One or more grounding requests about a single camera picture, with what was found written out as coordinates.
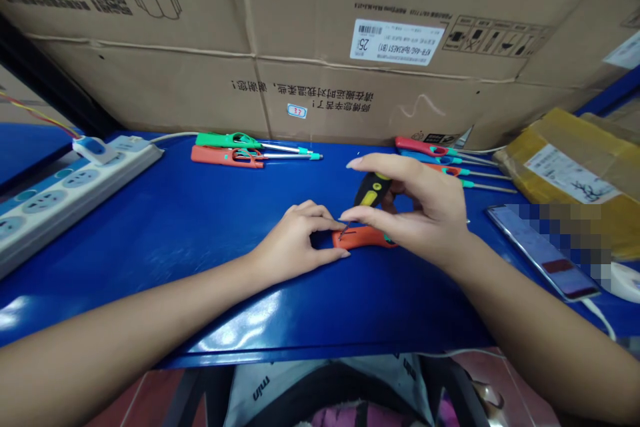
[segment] blue workbench surface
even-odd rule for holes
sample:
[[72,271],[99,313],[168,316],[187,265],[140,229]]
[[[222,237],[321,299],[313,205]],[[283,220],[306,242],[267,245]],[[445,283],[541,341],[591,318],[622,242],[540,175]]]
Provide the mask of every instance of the blue workbench surface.
[[71,150],[71,138],[52,125],[0,123],[0,193]]
[[[0,345],[245,254],[293,203],[311,198],[338,216],[353,203],[363,176],[346,163],[373,151],[393,152],[301,143],[324,159],[272,160],[253,170],[194,163],[192,145],[192,137],[160,144],[165,154],[155,165],[0,282]],[[469,228],[539,282],[483,212],[489,205],[526,203],[524,197],[476,189],[466,196]],[[315,241],[331,243],[328,235]],[[594,302],[619,336],[640,334],[640,305],[606,292]],[[602,328],[582,305],[573,308]],[[437,268],[401,248],[366,247],[233,308],[162,366],[493,344],[460,289]]]

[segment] hand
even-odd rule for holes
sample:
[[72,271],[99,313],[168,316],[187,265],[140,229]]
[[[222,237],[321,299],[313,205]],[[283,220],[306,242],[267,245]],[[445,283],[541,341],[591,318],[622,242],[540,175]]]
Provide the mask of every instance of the hand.
[[321,230],[342,230],[324,205],[307,200],[292,205],[269,235],[249,254],[273,284],[310,272],[351,254],[345,249],[316,250],[309,235]]
[[[461,182],[416,159],[372,153],[351,160],[347,168],[376,171],[394,179],[382,210],[358,206],[340,220],[361,222],[385,232],[396,244],[447,270],[473,235],[467,229]],[[413,212],[397,213],[393,200],[404,193],[413,199]]]

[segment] right hand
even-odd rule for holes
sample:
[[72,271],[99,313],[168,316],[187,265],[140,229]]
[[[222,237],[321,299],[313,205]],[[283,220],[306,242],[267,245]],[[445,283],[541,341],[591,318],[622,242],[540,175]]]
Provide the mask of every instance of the right hand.
[[[473,239],[467,229],[462,183],[401,155],[371,153],[350,161],[347,168],[375,171],[393,179],[382,210],[357,206],[339,220],[360,222],[382,230],[396,244],[447,271]],[[393,200],[404,193],[414,211],[397,213]]]

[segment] power cord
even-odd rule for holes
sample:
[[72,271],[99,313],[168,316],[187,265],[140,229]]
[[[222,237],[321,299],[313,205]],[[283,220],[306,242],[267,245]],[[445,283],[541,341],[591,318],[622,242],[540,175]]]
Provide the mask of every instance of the power cord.
[[418,355],[422,355],[424,357],[430,357],[430,358],[448,358],[448,357],[453,357],[454,355],[457,355],[457,354],[464,354],[465,352],[480,352],[481,354],[487,354],[488,356],[491,356],[491,357],[498,357],[503,360],[506,359],[504,355],[496,354],[495,352],[490,352],[489,350],[484,350],[484,349],[449,350],[444,354],[424,354],[422,352],[419,352]]
[[200,132],[179,132],[179,133],[169,133],[168,135],[162,135],[161,137],[156,137],[153,140],[149,140],[151,143],[156,143],[163,140],[168,140],[170,138],[175,137],[186,137],[188,135],[198,135]]
[[605,317],[605,314],[602,313],[602,310],[600,310],[598,308],[598,306],[595,305],[593,303],[593,300],[591,300],[591,299],[582,299],[581,302],[583,304],[585,304],[586,308],[588,308],[589,310],[591,310],[591,312],[593,312],[593,315],[595,315],[596,317],[598,317],[602,321],[602,323],[607,328],[607,332],[609,333],[609,338],[615,342],[616,341],[616,336],[615,336],[615,332],[613,331],[613,327],[611,327],[611,324],[609,323],[609,321]]
[[505,147],[506,145],[503,145],[502,147],[496,147],[494,149],[488,149],[488,150],[464,150],[464,149],[456,149],[456,150],[462,153],[492,153],[498,150],[502,150]]

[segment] fingernail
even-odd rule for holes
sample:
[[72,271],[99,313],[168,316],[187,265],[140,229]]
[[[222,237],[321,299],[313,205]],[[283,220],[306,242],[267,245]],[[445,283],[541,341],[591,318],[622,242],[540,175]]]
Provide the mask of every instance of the fingernail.
[[362,157],[355,158],[347,164],[347,168],[354,168],[360,162],[362,162]]

